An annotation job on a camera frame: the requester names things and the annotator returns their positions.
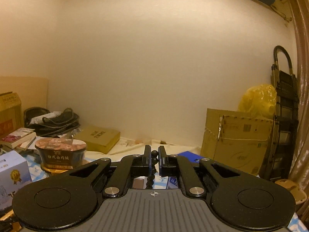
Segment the gray ribbed surface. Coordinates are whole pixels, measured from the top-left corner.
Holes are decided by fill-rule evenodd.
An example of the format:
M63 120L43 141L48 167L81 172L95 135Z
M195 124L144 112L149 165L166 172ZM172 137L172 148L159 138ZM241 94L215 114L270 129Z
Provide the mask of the gray ribbed surface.
M68 232L237 232L218 220L202 200L180 189L130 189L121 198L103 202L97 213Z

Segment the cardboard box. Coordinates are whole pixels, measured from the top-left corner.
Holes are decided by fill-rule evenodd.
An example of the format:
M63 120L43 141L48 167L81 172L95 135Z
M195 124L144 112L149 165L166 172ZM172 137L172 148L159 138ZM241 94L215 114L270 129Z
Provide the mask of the cardboard box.
M16 151L0 156L0 210L12 205L13 196L31 183L28 164Z
M88 151L107 154L120 139L120 132L90 125L77 133L74 139L86 142Z
M17 93L0 94L0 138L23 126L21 100Z
M249 113L207 109L201 156L257 175L273 121Z

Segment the barcode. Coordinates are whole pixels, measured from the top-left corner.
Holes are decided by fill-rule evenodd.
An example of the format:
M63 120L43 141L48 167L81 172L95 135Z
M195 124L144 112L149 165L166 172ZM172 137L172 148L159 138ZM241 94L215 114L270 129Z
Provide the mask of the barcode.
M244 124L244 132L250 132L251 125Z

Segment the wooden board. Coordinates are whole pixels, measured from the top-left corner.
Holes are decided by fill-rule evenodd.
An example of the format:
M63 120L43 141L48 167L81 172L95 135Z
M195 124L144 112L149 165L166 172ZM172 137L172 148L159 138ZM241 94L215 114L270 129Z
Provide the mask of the wooden board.
M0 93L17 92L22 102L23 112L34 106L46 108L47 85L46 78L0 77Z

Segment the yellow box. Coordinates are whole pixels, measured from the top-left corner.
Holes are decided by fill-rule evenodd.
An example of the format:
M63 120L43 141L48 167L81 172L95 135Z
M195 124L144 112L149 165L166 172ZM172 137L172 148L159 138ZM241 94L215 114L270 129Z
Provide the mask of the yellow box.
M250 114L207 109L201 156L257 175L262 165L273 121Z
M23 126L21 100L17 93L0 94L0 138Z
M120 132L97 126L87 126L74 136L87 144L88 151L108 153L120 139Z

